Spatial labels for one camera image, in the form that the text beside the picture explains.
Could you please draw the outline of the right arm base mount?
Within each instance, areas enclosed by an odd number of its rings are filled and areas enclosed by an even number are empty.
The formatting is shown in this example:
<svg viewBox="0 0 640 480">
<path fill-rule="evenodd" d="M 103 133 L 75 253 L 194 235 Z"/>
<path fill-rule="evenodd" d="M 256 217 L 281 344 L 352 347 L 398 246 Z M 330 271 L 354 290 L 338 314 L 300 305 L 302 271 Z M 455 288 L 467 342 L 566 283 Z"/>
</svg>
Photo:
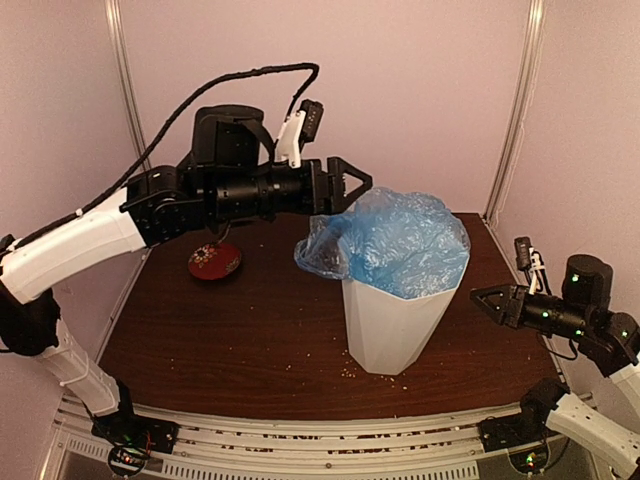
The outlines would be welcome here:
<svg viewBox="0 0 640 480">
<path fill-rule="evenodd" d="M 524 418 L 522 413 L 490 416 L 477 425 L 485 453 L 505 451 L 511 467 L 533 477 L 555 467 L 565 456 L 570 440 L 553 452 L 549 439 L 553 432 Z"/>
</svg>

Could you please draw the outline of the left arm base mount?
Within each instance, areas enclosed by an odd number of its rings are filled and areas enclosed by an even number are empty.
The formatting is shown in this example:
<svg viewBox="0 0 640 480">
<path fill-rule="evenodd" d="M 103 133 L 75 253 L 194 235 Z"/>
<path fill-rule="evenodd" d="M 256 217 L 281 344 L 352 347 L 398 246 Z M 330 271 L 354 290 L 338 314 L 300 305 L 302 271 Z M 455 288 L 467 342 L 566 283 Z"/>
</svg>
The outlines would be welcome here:
<svg viewBox="0 0 640 480">
<path fill-rule="evenodd" d="M 168 420 L 140 415 L 91 417 L 91 433 L 109 442 L 107 465 L 120 477 L 141 473 L 152 454 L 171 454 L 179 425 Z"/>
</svg>

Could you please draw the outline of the white faceted trash bin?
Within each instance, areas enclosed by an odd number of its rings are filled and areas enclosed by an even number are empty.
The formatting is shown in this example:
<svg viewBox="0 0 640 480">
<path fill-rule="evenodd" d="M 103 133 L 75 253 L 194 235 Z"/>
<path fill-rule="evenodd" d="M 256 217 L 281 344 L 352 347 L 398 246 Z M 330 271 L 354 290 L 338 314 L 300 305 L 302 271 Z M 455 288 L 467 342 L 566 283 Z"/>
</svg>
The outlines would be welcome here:
<svg viewBox="0 0 640 480">
<path fill-rule="evenodd" d="M 357 280 L 343 281 L 349 354 L 368 373 L 402 373 L 416 362 L 456 292 L 403 299 Z"/>
</svg>

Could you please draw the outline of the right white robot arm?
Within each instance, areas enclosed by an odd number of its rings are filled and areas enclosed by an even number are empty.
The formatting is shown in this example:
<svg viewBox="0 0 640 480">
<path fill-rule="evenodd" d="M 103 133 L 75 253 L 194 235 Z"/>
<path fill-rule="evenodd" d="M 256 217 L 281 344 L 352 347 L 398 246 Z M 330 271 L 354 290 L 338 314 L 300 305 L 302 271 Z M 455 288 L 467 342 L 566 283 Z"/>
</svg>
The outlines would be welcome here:
<svg viewBox="0 0 640 480">
<path fill-rule="evenodd" d="M 499 285 L 474 289 L 470 299 L 500 326 L 575 342 L 578 352 L 637 408 L 639 325 L 631 315 L 610 310 L 612 280 L 610 265 L 575 254 L 567 260 L 561 296 L 534 286 Z M 593 410 L 559 380 L 539 381 L 522 397 L 520 409 L 512 423 L 519 440 L 558 432 L 604 460 L 619 478 L 638 478 L 638 433 Z"/>
</svg>

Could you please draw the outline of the blue plastic trash bag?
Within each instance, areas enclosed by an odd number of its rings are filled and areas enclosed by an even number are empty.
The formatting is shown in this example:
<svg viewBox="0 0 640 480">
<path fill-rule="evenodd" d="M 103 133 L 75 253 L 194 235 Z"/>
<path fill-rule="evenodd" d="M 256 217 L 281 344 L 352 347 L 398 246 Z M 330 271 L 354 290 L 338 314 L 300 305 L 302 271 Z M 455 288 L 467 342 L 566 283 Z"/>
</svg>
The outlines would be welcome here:
<svg viewBox="0 0 640 480">
<path fill-rule="evenodd" d="M 441 199 L 375 187 L 341 214 L 313 216 L 294 260 L 322 278 L 413 300 L 456 288 L 470 253 L 463 223 Z"/>
</svg>

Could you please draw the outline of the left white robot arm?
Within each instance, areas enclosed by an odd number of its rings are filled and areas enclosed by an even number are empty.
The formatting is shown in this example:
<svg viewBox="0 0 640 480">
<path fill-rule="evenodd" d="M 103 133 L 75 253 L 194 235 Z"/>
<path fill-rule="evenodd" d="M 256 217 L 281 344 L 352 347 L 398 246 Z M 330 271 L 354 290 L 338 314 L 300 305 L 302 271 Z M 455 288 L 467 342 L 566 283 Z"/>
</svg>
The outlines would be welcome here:
<svg viewBox="0 0 640 480">
<path fill-rule="evenodd" d="M 127 387 L 75 342 L 53 296 L 55 284 L 105 260 L 151 248 L 187 232 L 279 213 L 345 211 L 372 186 L 369 174 L 338 157 L 305 160 L 320 103 L 306 100 L 277 136 L 260 109 L 199 109 L 192 146 L 175 166 L 129 178 L 94 207 L 44 234 L 1 242 L 1 339 L 12 353 L 42 362 L 71 390 L 104 436 L 133 444 L 150 422 L 133 410 Z"/>
</svg>

